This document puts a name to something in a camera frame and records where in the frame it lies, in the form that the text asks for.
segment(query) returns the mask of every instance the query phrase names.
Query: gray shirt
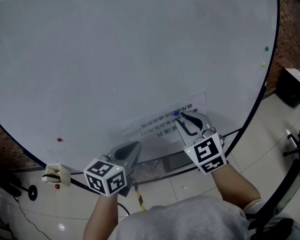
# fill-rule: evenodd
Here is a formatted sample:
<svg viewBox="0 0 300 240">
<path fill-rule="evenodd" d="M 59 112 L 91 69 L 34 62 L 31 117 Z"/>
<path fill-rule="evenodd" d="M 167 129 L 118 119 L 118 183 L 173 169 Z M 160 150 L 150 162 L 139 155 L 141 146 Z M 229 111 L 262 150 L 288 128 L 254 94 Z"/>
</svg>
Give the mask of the gray shirt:
<svg viewBox="0 0 300 240">
<path fill-rule="evenodd" d="M 246 213 L 255 214 L 263 202 L 250 205 Z M 264 230 L 269 230 L 286 214 L 273 217 Z M 112 240 L 183 240 L 183 239 L 250 239 L 255 230 L 248 230 L 250 222 L 243 210 L 223 200 L 197 196 L 169 206 L 155 206 L 123 219 L 114 229 Z M 289 240 L 300 239 L 296 222 Z"/>
</svg>

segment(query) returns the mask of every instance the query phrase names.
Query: yellow black tape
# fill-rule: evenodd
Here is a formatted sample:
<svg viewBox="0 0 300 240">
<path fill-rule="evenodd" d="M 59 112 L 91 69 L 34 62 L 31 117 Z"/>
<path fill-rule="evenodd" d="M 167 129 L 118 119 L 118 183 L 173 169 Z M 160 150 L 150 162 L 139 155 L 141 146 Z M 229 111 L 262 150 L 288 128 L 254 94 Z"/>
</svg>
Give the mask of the yellow black tape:
<svg viewBox="0 0 300 240">
<path fill-rule="evenodd" d="M 142 196 L 141 196 L 141 193 L 140 193 L 140 191 L 139 191 L 139 187 L 137 186 L 136 182 L 134 183 L 134 189 L 135 189 L 136 195 L 138 196 L 138 200 L 139 200 L 141 209 L 142 209 L 143 211 L 146 211 L 145 205 L 144 205 L 144 202 L 143 202 L 143 198 L 142 198 Z"/>
</svg>

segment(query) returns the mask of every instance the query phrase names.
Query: paper sheet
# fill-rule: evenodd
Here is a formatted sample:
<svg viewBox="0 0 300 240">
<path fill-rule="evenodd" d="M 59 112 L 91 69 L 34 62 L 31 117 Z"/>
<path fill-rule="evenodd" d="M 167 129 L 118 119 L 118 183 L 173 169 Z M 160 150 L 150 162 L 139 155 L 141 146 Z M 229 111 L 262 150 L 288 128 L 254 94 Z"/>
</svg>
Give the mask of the paper sheet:
<svg viewBox="0 0 300 240">
<path fill-rule="evenodd" d="M 205 90 L 202 90 L 133 122 L 126 122 L 121 126 L 122 134 L 131 141 L 141 142 L 142 146 L 167 146 L 181 139 L 175 120 L 178 118 L 187 125 L 180 113 L 191 111 L 206 114 L 205 101 Z"/>
</svg>

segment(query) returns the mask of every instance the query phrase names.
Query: whiteboard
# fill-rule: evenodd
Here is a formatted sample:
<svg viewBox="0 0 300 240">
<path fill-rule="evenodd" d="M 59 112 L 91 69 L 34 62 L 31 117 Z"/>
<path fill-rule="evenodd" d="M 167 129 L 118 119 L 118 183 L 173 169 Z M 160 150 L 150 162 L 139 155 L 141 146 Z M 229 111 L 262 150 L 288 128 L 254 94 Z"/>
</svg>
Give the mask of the whiteboard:
<svg viewBox="0 0 300 240">
<path fill-rule="evenodd" d="M 79 171 L 128 141 L 121 122 L 201 89 L 218 132 L 234 131 L 276 20 L 277 0 L 0 0 L 0 124 L 44 163 Z"/>
</svg>

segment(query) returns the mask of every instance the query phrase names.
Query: forearm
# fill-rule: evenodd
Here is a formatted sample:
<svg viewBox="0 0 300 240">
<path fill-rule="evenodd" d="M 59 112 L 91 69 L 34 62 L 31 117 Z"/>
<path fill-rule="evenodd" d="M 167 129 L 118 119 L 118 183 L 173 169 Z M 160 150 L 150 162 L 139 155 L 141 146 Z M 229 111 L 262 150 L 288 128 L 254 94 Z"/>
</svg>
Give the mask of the forearm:
<svg viewBox="0 0 300 240">
<path fill-rule="evenodd" d="M 84 240 L 107 240 L 118 224 L 117 194 L 100 195 L 84 230 Z"/>
<path fill-rule="evenodd" d="M 261 198 L 259 191 L 229 164 L 213 171 L 212 176 L 224 201 L 244 208 Z"/>
</svg>

